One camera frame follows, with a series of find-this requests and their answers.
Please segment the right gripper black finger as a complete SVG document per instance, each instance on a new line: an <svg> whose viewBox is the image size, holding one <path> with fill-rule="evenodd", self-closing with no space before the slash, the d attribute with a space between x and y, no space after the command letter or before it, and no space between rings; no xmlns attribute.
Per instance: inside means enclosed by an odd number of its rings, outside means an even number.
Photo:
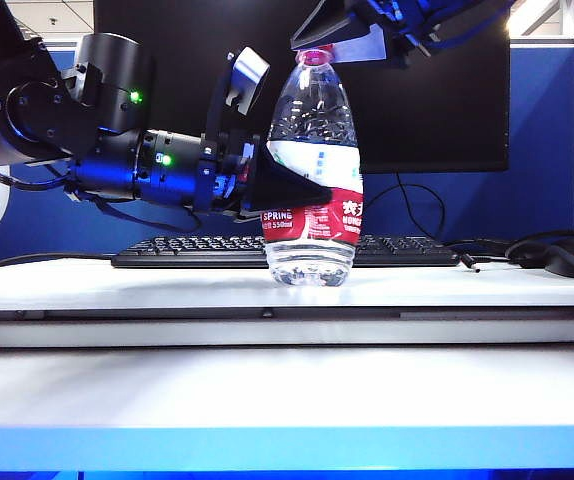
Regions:
<svg viewBox="0 0 574 480"><path fill-rule="evenodd" d="M359 18L354 1L322 0L292 35L293 50L305 50L368 34L368 25Z"/></svg>
<svg viewBox="0 0 574 480"><path fill-rule="evenodd" d="M333 44L334 63L381 61L387 58L382 28L373 24L369 33Z"/></svg>

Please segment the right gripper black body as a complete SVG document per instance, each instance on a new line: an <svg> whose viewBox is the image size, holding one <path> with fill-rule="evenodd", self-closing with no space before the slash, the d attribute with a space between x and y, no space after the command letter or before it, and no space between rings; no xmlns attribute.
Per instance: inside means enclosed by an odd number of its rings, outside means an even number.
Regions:
<svg viewBox="0 0 574 480"><path fill-rule="evenodd" d="M440 40L439 26L467 9L466 1L354 1L355 12L370 26L379 25L384 34L387 58L396 68L408 66L413 50L426 57L458 44Z"/></svg>

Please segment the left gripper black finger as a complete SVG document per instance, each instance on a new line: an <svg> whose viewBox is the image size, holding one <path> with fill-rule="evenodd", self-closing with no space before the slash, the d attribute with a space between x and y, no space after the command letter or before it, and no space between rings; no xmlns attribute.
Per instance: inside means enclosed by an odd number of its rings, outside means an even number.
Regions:
<svg viewBox="0 0 574 480"><path fill-rule="evenodd" d="M332 198L319 185L277 163L266 145L260 145L250 170L250 210L269 211L322 205Z"/></svg>

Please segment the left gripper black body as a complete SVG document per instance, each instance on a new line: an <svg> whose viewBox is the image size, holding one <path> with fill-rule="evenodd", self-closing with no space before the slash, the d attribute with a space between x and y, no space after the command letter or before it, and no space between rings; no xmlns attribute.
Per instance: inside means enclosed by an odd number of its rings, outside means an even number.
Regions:
<svg viewBox="0 0 574 480"><path fill-rule="evenodd" d="M218 213L243 223L257 219L252 210L253 175L261 138L245 131L201 135L198 158L198 212Z"/></svg>

